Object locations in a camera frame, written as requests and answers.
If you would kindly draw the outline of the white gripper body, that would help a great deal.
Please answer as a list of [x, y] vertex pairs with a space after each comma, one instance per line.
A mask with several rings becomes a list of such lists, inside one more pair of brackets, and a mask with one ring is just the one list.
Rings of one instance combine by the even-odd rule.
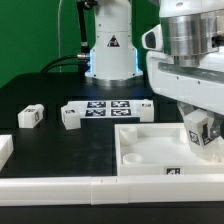
[[147, 53], [146, 62], [155, 93], [224, 115], [224, 49], [203, 56], [198, 68], [179, 67], [156, 51]]

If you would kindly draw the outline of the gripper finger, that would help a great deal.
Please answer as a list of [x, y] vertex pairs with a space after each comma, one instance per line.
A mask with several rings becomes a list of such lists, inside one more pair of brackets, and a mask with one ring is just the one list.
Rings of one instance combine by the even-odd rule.
[[209, 112], [208, 113], [208, 136], [214, 140], [221, 135], [221, 125], [224, 122], [224, 115]]
[[177, 107], [183, 120], [186, 120], [186, 116], [194, 111], [194, 107], [192, 105], [180, 101], [177, 102]]

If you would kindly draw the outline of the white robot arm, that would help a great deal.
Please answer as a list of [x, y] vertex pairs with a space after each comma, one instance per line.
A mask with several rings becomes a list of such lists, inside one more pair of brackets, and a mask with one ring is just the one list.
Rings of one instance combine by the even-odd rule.
[[[159, 8], [158, 25], [142, 35], [148, 79], [157, 94], [185, 112], [200, 108], [203, 134], [215, 139], [224, 125], [224, 0], [148, 0]], [[88, 81], [125, 83], [139, 76], [131, 37], [131, 0], [80, 0], [95, 10], [96, 42]]]

